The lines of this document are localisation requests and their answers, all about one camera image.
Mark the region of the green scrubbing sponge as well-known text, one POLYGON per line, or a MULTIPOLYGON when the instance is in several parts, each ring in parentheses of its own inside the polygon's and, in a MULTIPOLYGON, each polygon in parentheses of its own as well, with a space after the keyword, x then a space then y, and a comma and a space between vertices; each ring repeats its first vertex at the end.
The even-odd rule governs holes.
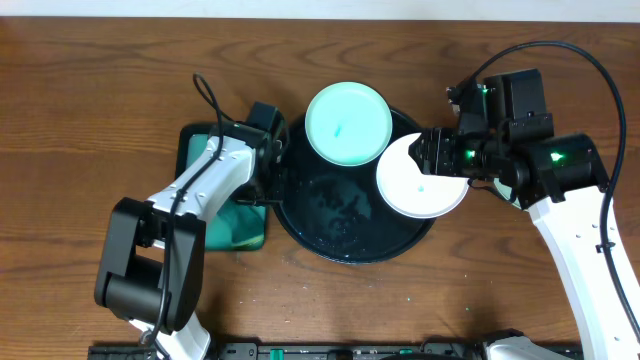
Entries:
POLYGON ((237 207, 231 213, 230 226, 233 250, 259 250, 266 237, 266 209, 264 207, 237 207))

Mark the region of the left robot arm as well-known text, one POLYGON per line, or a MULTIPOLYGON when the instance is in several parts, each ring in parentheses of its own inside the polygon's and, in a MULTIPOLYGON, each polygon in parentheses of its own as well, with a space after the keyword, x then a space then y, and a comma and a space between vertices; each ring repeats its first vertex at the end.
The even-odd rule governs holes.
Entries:
POLYGON ((139 350, 157 359, 203 359, 211 345, 195 308, 202 283, 206 227, 228 200, 280 202, 276 166, 287 122, 257 102, 246 121, 214 125, 202 154, 145 201, 124 197, 113 208, 94 290, 95 302, 141 332, 139 350))

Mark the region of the white plate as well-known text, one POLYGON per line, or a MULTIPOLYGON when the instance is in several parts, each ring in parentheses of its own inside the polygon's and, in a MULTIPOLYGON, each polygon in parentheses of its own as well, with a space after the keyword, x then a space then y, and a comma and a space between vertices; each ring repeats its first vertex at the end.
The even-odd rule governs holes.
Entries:
POLYGON ((461 203, 469 189, 468 179, 422 174, 409 156, 409 146, 419 136, 403 136, 387 147, 377 165, 376 183, 396 212, 416 219, 436 218, 461 203))

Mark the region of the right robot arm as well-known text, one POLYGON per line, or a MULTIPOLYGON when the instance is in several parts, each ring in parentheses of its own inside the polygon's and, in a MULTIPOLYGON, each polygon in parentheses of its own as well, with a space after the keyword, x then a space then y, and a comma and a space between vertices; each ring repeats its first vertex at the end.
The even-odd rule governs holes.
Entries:
POLYGON ((552 254, 585 358, 638 358, 639 283, 605 200, 613 182, 594 142, 555 135, 536 69, 447 94, 457 127, 424 130, 409 147, 412 161, 425 175, 510 188, 552 254))

